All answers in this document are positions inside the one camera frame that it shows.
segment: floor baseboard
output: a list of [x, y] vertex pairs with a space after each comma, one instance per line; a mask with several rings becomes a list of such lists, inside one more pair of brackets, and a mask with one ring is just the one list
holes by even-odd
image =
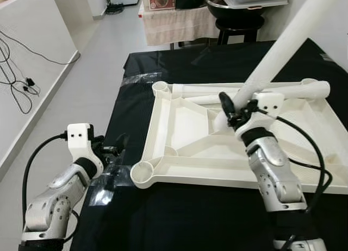
[[[80, 56], [80, 53], [76, 51], [74, 55], [72, 56], [70, 61], [76, 60]], [[52, 85], [51, 89], [47, 93], [46, 97], [42, 100], [41, 104], [36, 109], [35, 113], [31, 116], [31, 118], [28, 120], [26, 125], [21, 130], [18, 137], [15, 139], [15, 141], [12, 143], [10, 149], [7, 151], [5, 157], [0, 162], [0, 181], [4, 178], [5, 174], [7, 173], [8, 169], [10, 168], [11, 164], [15, 160], [15, 158], [18, 155], [18, 152], [22, 149], [23, 145], [27, 141], [29, 135], [33, 131], [35, 125], [41, 118], [41, 116], [44, 114], [47, 106], [53, 99], [54, 95], [60, 88], [61, 84], [73, 68], [75, 63], [66, 65], [65, 68], [61, 71], [59, 77], [55, 81], [55, 83]]]
[[105, 8], [104, 11], [103, 11], [100, 15], [98, 15], [98, 16], [93, 16], [93, 20], [101, 20], [101, 19], [103, 19], [104, 16], [105, 16], [105, 12], [106, 12], [106, 11], [107, 11], [107, 8]]

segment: black chair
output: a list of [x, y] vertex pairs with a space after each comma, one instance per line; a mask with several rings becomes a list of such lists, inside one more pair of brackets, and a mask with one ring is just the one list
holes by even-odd
[[253, 15], [238, 20], [217, 19], [216, 27], [220, 30], [217, 45], [226, 45], [230, 36], [243, 35], [244, 42], [256, 42], [257, 31], [263, 26], [262, 16]]

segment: clear tape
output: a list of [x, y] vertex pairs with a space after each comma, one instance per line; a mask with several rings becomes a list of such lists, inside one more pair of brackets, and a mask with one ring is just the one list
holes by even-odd
[[136, 83], [152, 84], [157, 81], [161, 81], [161, 78], [162, 78], [161, 72], [137, 74], [135, 76], [124, 78], [122, 81], [121, 87], [127, 84], [136, 84]]
[[129, 175], [131, 166], [122, 165], [123, 153], [110, 160], [103, 174], [92, 181], [90, 188], [93, 189], [89, 206], [106, 206], [120, 187], [134, 187]]

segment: white bracket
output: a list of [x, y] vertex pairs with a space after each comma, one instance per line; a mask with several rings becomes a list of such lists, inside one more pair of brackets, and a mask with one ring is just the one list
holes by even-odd
[[259, 109], [267, 111], [268, 114], [265, 115], [261, 112], [253, 112], [250, 120], [235, 131], [235, 135], [238, 140], [241, 141], [242, 134], [254, 128], [263, 127], [266, 130], [269, 130], [281, 111], [284, 98], [285, 97], [283, 94], [276, 92], [254, 93], [252, 99], [256, 99], [258, 101], [257, 106]]
[[93, 138], [90, 137], [92, 129], [93, 127], [88, 123], [70, 124], [67, 127], [67, 145], [73, 162], [78, 158], [87, 158], [96, 165], [97, 173], [94, 178], [97, 178], [102, 174], [104, 167], [92, 150]]

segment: black bowl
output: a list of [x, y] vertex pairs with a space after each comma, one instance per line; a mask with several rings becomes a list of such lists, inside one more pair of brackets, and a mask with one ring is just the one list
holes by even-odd
[[255, 15], [261, 15], [264, 8], [261, 9], [233, 9], [230, 8], [224, 0], [206, 0], [210, 13], [217, 19], [223, 20], [247, 20]]

